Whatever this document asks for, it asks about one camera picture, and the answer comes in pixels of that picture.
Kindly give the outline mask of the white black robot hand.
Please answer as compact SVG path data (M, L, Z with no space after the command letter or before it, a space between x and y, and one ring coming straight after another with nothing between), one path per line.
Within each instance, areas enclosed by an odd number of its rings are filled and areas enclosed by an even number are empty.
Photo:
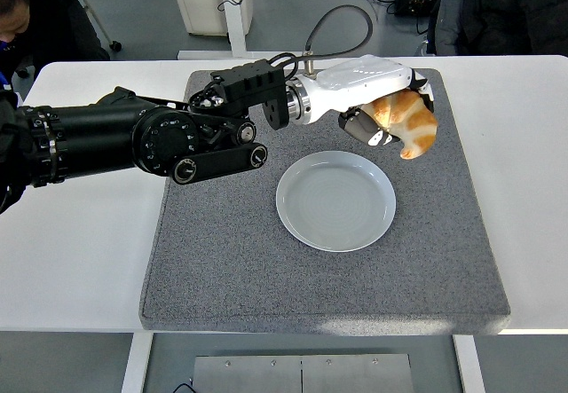
M411 160L434 143L438 121L428 80L410 67L366 55L310 78L299 75L290 88L288 105L296 123L316 122L330 110L339 113L340 127L367 145L403 141L400 157Z

